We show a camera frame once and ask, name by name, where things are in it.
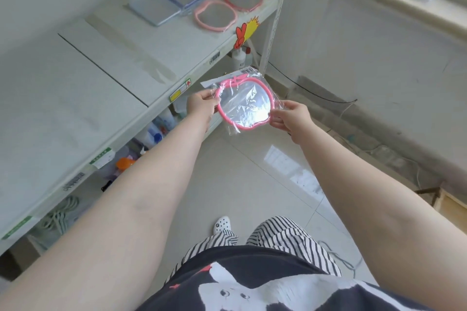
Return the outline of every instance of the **window sill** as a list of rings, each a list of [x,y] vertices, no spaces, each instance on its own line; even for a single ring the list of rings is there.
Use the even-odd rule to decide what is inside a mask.
[[[450,0],[374,0],[450,35],[467,40],[467,8]]]

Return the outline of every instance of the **person's left hand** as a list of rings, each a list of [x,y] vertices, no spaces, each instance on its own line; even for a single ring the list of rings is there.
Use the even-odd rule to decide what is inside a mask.
[[[213,98],[211,90],[202,90],[191,95],[186,102],[187,113],[198,114],[205,116],[208,122],[213,114],[217,111],[215,108],[219,105],[220,100]]]

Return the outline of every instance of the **person's right arm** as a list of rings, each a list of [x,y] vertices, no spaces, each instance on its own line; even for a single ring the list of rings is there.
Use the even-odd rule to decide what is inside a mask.
[[[436,310],[467,310],[467,235],[316,126],[305,105],[284,103],[271,126],[300,145],[379,285]]]

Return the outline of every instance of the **orange object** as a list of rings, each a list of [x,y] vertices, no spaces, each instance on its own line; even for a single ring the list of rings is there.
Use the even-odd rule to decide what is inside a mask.
[[[135,162],[136,162],[136,160],[129,159],[128,157],[123,157],[119,161],[117,161],[116,166],[117,166],[117,169],[124,172],[126,169],[128,169]]]

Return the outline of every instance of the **shoe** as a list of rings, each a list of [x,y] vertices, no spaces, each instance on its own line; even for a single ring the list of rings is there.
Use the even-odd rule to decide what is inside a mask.
[[[228,216],[219,218],[214,224],[214,235],[221,232],[222,230],[231,230],[230,219]]]

